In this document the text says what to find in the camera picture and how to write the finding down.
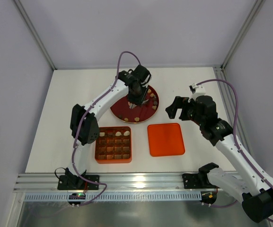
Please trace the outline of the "orange box lid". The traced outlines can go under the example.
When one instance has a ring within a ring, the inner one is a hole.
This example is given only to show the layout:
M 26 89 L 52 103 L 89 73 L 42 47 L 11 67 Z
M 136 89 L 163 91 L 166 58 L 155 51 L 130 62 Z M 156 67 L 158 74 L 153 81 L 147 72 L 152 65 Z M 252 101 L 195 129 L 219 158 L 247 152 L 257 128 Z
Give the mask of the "orange box lid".
M 179 156 L 185 153 L 181 127 L 178 123 L 151 124 L 147 127 L 152 157 Z

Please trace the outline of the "white shell chocolate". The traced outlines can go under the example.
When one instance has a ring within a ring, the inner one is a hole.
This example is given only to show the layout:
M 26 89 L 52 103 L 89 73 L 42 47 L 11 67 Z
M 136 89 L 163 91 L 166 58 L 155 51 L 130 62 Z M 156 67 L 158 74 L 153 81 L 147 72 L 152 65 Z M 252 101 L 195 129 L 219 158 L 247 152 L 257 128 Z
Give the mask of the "white shell chocolate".
M 121 136 L 122 134 L 121 134 L 121 132 L 118 131 L 118 132 L 115 133 L 115 135 L 116 135 L 117 137 L 119 137 L 119 136 Z

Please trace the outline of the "silver metal tongs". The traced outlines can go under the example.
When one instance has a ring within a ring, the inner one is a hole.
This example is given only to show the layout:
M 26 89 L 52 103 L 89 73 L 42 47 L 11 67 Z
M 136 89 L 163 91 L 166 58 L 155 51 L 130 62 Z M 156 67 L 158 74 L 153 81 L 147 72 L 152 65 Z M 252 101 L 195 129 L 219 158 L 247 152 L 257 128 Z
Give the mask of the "silver metal tongs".
M 130 108 L 130 109 L 134 109 L 134 108 L 136 108 L 136 107 L 138 107 L 138 106 L 142 106 L 142 105 L 146 104 L 147 102 L 148 102 L 148 100 L 145 100 L 145 101 L 143 101 L 140 105 L 137 105 L 137 104 L 133 104 L 133 103 L 131 103 L 131 102 L 128 102 L 128 105 L 129 105 L 129 108 Z

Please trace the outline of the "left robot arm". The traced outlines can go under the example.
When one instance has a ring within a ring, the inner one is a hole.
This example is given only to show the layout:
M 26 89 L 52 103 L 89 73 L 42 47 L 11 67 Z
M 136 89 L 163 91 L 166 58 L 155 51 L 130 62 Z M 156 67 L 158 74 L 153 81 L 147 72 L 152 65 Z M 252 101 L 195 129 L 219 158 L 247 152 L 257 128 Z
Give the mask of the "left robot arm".
M 74 137 L 73 153 L 69 171 L 85 180 L 82 173 L 86 171 L 82 163 L 83 149 L 90 150 L 91 144 L 99 137 L 98 121 L 103 114 L 117 101 L 127 97 L 128 107 L 133 109 L 148 102 L 147 83 L 151 73 L 147 68 L 138 65 L 134 70 L 117 71 L 117 75 L 102 94 L 84 106 L 76 104 L 71 113 L 70 129 Z

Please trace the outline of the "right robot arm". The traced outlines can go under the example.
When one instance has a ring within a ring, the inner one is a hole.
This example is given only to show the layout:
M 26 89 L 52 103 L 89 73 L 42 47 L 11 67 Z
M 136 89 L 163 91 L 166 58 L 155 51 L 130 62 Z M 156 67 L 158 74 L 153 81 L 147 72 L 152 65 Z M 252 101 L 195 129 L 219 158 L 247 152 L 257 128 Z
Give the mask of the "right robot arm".
M 205 139 L 217 148 L 234 166 L 242 180 L 227 175 L 214 163 L 201 167 L 209 184 L 222 188 L 241 203 L 244 212 L 259 223 L 273 215 L 273 178 L 264 171 L 233 135 L 233 128 L 216 111 L 216 103 L 210 96 L 195 100 L 176 96 L 166 108 L 170 119 L 181 109 L 179 119 L 192 121 L 199 126 Z

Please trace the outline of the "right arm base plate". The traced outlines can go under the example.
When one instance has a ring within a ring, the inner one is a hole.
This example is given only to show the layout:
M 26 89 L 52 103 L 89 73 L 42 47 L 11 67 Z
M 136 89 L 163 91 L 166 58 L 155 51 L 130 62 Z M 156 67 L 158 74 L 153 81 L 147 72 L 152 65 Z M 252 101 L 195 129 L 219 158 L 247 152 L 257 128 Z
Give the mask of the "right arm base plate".
M 183 185 L 184 189 L 205 189 L 209 188 L 206 184 L 204 184 L 198 174 L 189 174 L 189 173 L 184 173 L 182 174 L 182 179 L 183 179 Z

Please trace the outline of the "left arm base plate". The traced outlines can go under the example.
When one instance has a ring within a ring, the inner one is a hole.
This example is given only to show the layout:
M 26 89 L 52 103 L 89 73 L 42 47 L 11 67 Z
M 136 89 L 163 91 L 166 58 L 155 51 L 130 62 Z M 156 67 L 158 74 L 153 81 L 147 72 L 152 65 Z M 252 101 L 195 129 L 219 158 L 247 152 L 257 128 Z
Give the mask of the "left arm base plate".
M 97 184 L 89 183 L 76 175 L 61 175 L 57 186 L 58 190 L 98 190 Z

